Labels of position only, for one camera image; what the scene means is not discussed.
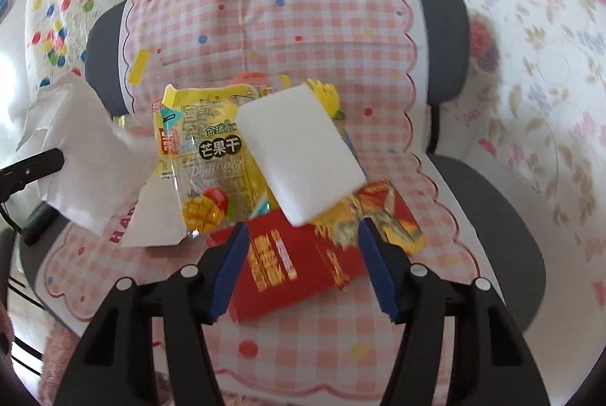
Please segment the pink checkered cloth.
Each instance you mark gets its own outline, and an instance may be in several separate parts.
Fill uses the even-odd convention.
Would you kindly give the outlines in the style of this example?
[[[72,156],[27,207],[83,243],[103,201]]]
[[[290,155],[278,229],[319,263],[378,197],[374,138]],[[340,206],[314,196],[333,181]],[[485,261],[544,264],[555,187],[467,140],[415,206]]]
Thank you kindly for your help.
[[[419,260],[467,283],[492,274],[475,229],[433,165],[422,131],[430,64],[421,0],[127,0],[118,24],[118,98],[149,125],[164,88],[227,86],[239,73],[332,83],[342,122],[373,180],[387,179],[427,240]],[[128,83],[152,52],[139,86]],[[224,317],[208,332],[227,390],[300,400],[375,404],[401,334],[366,277],[258,319]]]

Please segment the white foam block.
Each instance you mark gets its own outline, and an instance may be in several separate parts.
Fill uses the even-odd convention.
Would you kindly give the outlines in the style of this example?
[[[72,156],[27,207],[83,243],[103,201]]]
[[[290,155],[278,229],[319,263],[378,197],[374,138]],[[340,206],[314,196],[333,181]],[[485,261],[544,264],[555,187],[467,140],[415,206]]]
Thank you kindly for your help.
[[[291,225],[305,225],[367,182],[333,120],[306,85],[241,105],[236,125]]]

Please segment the floral pattern cloth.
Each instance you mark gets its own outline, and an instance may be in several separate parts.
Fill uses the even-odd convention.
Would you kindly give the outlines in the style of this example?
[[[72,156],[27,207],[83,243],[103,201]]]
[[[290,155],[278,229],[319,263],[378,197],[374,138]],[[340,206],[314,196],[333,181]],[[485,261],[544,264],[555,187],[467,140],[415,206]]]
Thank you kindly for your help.
[[[465,0],[469,77],[447,113],[605,277],[605,0]]]

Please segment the dark grey chair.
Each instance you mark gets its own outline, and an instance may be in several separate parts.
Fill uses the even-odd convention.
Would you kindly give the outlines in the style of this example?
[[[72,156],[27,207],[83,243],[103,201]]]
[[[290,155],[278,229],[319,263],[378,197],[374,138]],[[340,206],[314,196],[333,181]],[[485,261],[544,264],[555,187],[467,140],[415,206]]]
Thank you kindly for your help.
[[[109,112],[126,112],[118,98],[118,24],[126,0],[106,11],[91,29],[86,50],[92,51],[92,78],[87,80]],[[421,0],[427,29],[428,104],[430,145],[428,157],[437,167],[463,212],[476,229],[492,264],[505,303],[521,331],[526,331],[544,299],[547,274],[538,245],[521,216],[505,196],[478,171],[460,160],[436,154],[440,137],[440,105],[457,97],[469,70],[470,26],[463,0]],[[52,243],[68,224],[59,211],[41,203],[26,222],[20,260],[33,288]]]

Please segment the yellow paper strip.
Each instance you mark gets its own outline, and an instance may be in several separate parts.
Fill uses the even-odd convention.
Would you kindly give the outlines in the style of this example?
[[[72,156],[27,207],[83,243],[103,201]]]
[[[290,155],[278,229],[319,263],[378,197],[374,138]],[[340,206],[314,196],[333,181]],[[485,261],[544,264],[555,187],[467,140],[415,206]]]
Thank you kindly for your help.
[[[139,53],[137,53],[134,65],[128,76],[128,83],[130,83],[130,85],[139,86],[141,84],[151,56],[152,52],[149,49],[141,49]]]

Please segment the yellow mango snack bag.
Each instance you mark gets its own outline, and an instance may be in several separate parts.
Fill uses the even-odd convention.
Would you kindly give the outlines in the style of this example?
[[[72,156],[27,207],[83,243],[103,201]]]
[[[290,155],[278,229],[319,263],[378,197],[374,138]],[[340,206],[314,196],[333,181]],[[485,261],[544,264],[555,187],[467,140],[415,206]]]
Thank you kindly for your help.
[[[156,140],[189,233],[207,234],[277,208],[236,124],[241,105],[268,91],[250,84],[164,89],[153,112]]]

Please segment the red snack box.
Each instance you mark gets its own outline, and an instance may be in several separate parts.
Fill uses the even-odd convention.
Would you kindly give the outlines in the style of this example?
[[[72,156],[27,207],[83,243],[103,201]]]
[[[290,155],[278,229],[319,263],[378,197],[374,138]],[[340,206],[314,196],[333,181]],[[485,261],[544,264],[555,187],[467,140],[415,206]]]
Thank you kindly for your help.
[[[248,220],[247,260],[229,306],[235,323],[258,319],[365,274],[358,223],[374,222],[382,239],[408,255],[426,241],[412,211],[388,180],[375,181],[307,225],[291,225],[277,209]]]

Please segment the yellow foam fruit net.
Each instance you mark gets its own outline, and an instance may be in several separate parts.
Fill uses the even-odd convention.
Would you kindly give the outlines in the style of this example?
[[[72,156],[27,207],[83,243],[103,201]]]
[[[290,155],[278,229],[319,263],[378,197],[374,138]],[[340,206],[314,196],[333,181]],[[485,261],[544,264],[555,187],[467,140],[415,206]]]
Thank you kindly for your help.
[[[323,109],[334,121],[344,121],[346,116],[341,109],[341,100],[336,87],[331,83],[325,83],[316,79],[307,79],[304,82],[314,96],[319,100]]]

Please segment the white paper tissue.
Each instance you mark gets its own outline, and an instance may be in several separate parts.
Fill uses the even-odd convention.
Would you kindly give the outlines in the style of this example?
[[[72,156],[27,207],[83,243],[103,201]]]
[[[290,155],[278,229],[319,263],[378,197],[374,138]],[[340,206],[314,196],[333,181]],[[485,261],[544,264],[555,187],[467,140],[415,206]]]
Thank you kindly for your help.
[[[83,79],[63,77],[43,87],[27,112],[20,144],[41,141],[57,148],[64,166],[37,181],[40,199],[94,235],[101,235],[121,208],[134,205],[125,247],[179,244],[186,236],[172,186],[153,172],[158,163],[151,136],[115,125],[101,99]]]

